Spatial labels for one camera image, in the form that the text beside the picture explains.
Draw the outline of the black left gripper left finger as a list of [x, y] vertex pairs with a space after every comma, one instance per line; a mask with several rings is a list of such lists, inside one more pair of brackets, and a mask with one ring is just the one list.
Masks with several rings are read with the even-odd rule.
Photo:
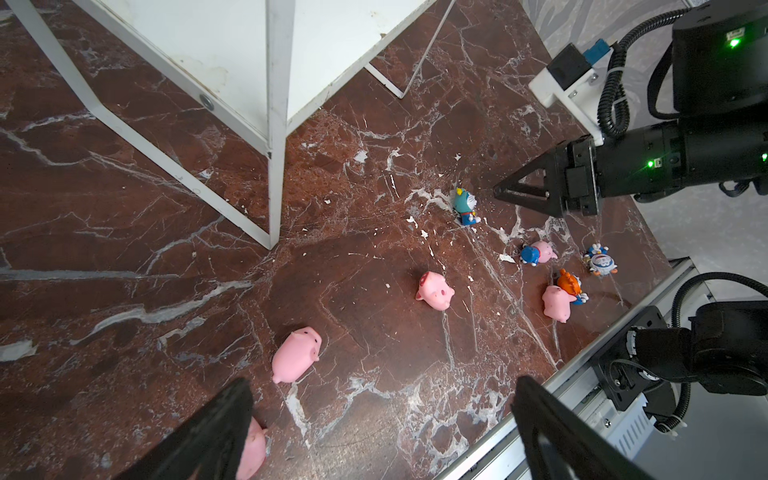
[[119, 479], [234, 479], [244, 451], [253, 396], [237, 378]]

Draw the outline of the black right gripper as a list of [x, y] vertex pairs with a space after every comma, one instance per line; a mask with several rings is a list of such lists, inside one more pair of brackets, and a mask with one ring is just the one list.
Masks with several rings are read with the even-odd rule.
[[562, 143], [500, 180], [493, 188], [494, 197], [550, 217], [596, 216], [600, 200], [595, 157], [590, 136]]

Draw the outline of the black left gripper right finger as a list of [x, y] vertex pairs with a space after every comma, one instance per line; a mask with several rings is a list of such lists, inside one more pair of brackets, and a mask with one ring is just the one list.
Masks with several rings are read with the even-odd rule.
[[530, 376], [516, 383], [512, 414], [534, 479], [648, 479]]

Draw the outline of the pink hat blue figurine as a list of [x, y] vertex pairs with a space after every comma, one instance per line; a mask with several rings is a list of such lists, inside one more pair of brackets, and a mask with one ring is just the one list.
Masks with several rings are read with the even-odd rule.
[[558, 255], [551, 243], [540, 240], [524, 246], [520, 252], [520, 258], [523, 264], [537, 266], [558, 259]]

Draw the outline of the teal blue cat figurine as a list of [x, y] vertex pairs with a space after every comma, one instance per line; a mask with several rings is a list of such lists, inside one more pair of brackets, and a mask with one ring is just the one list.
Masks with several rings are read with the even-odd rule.
[[476, 197], [464, 188], [457, 188], [453, 198], [453, 210], [461, 226], [472, 226], [481, 221], [475, 208]]

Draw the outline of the white blue round figurine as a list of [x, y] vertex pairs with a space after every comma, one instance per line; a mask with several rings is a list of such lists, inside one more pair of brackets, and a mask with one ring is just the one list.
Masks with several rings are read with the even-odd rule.
[[609, 255], [609, 248], [600, 243], [592, 244], [583, 256], [585, 265], [594, 276], [608, 276], [618, 272], [615, 260]]

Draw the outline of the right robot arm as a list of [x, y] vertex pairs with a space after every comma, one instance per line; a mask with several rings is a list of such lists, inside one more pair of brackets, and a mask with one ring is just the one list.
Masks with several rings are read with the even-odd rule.
[[[631, 46], [663, 28], [671, 42], [648, 81], [649, 126], [631, 129], [623, 85]], [[604, 198], [653, 202], [715, 184], [767, 191], [767, 5], [708, 1], [650, 18], [614, 43], [568, 45], [530, 82], [585, 134], [498, 182], [501, 201], [552, 217], [595, 215]]]

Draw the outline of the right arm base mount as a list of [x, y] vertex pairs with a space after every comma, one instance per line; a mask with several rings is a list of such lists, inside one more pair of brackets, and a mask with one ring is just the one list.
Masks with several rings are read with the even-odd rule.
[[677, 404], [654, 414], [655, 428], [673, 435], [684, 423], [697, 383], [713, 394], [767, 395], [767, 300], [712, 302], [682, 325], [686, 298], [707, 281], [727, 281], [762, 296], [767, 286], [746, 276], [711, 272], [692, 277], [676, 292], [669, 326], [655, 306], [644, 308], [592, 359], [606, 396], [619, 411], [656, 387], [680, 386]]

